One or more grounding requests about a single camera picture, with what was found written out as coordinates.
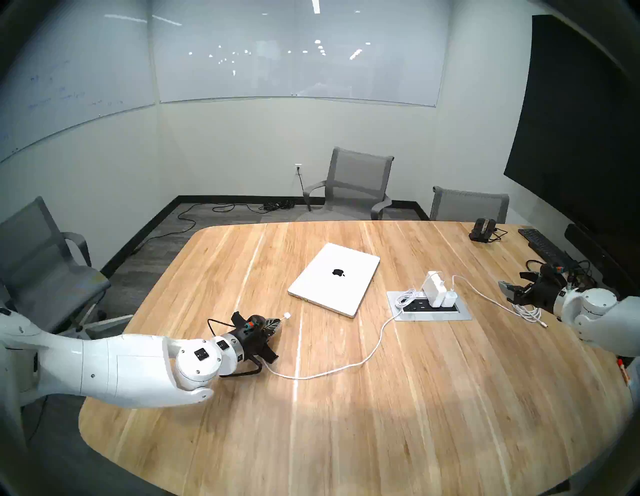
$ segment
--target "gray carpet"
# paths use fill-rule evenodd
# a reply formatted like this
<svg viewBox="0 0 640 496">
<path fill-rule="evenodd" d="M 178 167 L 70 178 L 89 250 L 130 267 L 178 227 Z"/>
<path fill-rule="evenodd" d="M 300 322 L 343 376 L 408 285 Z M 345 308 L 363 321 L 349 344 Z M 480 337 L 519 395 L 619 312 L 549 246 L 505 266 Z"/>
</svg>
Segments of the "gray carpet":
<svg viewBox="0 0 640 496">
<path fill-rule="evenodd" d="M 190 222 L 180 220 L 177 216 L 192 205 L 179 205 L 148 237 L 189 227 Z M 99 307 L 109 317 L 135 313 L 171 261 L 199 229 L 215 225 L 294 221 L 306 211 L 304 205 L 297 205 L 291 210 L 262 214 L 237 206 L 231 212 L 217 213 L 211 211 L 211 206 L 198 205 L 185 214 L 185 217 L 196 221 L 196 226 L 189 232 L 152 239 L 136 255 L 130 256 L 111 277 L 112 287 Z M 404 209 L 385 209 L 383 218 L 419 220 L 413 210 Z M 117 335 L 123 330 L 124 327 L 115 329 L 109 335 Z M 22 412 L 27 438 L 34 433 L 43 401 L 40 399 L 27 405 Z M 40 477 L 66 495 L 170 494 L 118 467 L 85 444 L 77 425 L 83 402 L 84 397 L 79 396 L 49 396 L 40 426 L 29 443 L 31 456 L 40 465 Z"/>
</svg>

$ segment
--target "black keyboard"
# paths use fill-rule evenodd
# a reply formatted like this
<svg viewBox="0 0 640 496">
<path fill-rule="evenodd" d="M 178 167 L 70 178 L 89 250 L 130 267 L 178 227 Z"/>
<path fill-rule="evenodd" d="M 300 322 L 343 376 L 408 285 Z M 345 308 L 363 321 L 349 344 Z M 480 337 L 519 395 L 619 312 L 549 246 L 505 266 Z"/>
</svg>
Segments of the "black keyboard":
<svg viewBox="0 0 640 496">
<path fill-rule="evenodd" d="M 538 229 L 518 229 L 518 232 L 529 242 L 529 247 L 547 264 L 567 269 L 574 267 L 575 261 L 551 243 Z"/>
</svg>

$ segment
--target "gray mesh chair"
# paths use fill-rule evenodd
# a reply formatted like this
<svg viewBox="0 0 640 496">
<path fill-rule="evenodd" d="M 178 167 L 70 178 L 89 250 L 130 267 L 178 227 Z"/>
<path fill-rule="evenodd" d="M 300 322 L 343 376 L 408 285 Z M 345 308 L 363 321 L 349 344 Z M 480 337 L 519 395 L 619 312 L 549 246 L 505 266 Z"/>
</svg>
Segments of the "gray mesh chair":
<svg viewBox="0 0 640 496">
<path fill-rule="evenodd" d="M 86 266 L 73 259 L 66 239 L 75 243 Z M 42 330 L 89 339 L 86 330 L 100 331 L 126 323 L 132 316 L 87 323 L 95 302 L 111 286 L 109 280 L 91 267 L 84 237 L 60 232 L 42 197 L 0 224 L 0 284 L 13 307 Z M 76 316 L 93 303 L 82 320 Z"/>
<path fill-rule="evenodd" d="M 474 193 L 434 186 L 430 220 L 475 222 L 479 218 L 495 219 L 504 224 L 509 207 L 509 195 Z"/>
<path fill-rule="evenodd" d="M 391 205 L 385 192 L 393 160 L 334 148 L 326 180 L 304 189 L 309 212 L 298 220 L 380 220 L 382 209 Z M 324 207 L 312 212 L 311 191 L 323 186 Z"/>
</svg>

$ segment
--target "power strip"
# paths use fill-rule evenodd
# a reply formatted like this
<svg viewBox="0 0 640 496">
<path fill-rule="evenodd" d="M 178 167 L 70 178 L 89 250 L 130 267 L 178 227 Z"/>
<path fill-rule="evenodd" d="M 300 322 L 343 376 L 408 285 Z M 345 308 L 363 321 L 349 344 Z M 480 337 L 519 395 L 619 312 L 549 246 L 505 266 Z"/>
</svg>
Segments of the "power strip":
<svg viewBox="0 0 640 496">
<path fill-rule="evenodd" d="M 398 313 L 396 307 L 396 299 L 400 296 L 402 291 L 387 291 L 387 301 L 389 303 L 389 309 L 392 315 Z M 429 300 L 426 295 L 419 291 L 417 298 L 404 308 L 404 312 L 398 315 L 394 320 L 399 322 L 419 322 L 419 321 L 469 321 L 471 320 L 471 314 L 469 313 L 467 306 L 460 297 L 456 300 L 453 307 L 445 308 L 433 308 L 429 304 Z"/>
</svg>

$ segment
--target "wooden table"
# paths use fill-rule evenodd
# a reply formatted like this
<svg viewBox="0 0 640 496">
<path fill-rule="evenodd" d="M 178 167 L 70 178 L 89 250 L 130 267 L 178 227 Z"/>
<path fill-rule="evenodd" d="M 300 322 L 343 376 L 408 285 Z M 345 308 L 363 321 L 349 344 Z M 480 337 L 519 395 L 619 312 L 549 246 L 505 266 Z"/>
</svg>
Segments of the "wooden table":
<svg viewBox="0 0 640 496">
<path fill-rule="evenodd" d="M 361 360 L 390 316 L 386 291 L 428 270 L 497 280 L 536 258 L 517 233 L 469 241 L 469 223 L 347 221 L 210 227 L 160 278 L 126 332 L 207 338 L 207 317 L 281 317 L 275 370 L 306 376 Z M 288 286 L 326 243 L 379 255 L 354 319 Z M 177 495 L 535 495 L 596 458 L 632 411 L 614 355 L 456 290 L 473 320 L 390 323 L 365 365 L 292 381 L 220 379 L 206 403 L 127 410 L 88 398 L 79 427 L 109 460 Z"/>
</svg>

